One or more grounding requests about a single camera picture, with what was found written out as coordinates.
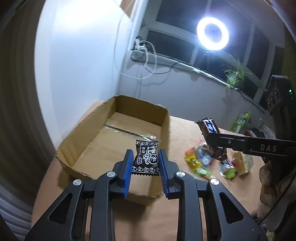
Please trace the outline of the gloved right hand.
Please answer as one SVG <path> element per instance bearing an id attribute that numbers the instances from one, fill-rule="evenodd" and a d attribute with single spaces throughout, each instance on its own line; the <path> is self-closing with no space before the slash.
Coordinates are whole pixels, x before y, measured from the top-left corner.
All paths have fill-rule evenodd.
<path id="1" fill-rule="evenodd" d="M 272 207 L 281 195 L 277 177 L 277 169 L 274 169 L 271 161 L 268 161 L 259 170 L 261 182 L 260 201 L 268 207 Z"/>

